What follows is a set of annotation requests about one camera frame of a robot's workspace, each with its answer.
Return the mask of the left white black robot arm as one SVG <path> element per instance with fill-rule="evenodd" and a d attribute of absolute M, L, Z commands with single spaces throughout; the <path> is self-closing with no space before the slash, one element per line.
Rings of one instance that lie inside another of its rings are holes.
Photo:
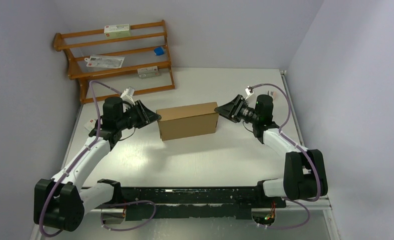
<path fill-rule="evenodd" d="M 124 201 L 121 184 L 101 179 L 82 189 L 98 163 L 115 147 L 126 129 L 141 129 L 161 116 L 141 101 L 130 103 L 113 96 L 105 99 L 103 110 L 75 158 L 50 179 L 39 180 L 34 189 L 34 223 L 42 230 L 51 227 L 72 232 L 83 217 L 100 205 L 116 208 Z"/>

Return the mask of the brown cardboard box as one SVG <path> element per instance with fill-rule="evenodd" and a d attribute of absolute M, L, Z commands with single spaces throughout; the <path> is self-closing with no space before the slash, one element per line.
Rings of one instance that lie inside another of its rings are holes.
<path fill-rule="evenodd" d="M 162 141 L 195 137 L 216 132 L 219 114 L 216 102 L 207 102 L 156 110 Z"/>

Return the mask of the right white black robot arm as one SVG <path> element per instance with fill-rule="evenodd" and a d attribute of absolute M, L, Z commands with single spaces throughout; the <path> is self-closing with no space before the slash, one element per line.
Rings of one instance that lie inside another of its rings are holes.
<path fill-rule="evenodd" d="M 323 154 L 300 146 L 280 131 L 273 120 L 273 109 L 273 98 L 266 94 L 257 97 L 255 107 L 250 107 L 239 94 L 231 102 L 215 108 L 215 112 L 231 122 L 251 123 L 254 137 L 285 160 L 283 177 L 261 181 L 262 189 L 255 193 L 255 202 L 267 207 L 274 197 L 313 201 L 325 196 L 328 185 Z"/>

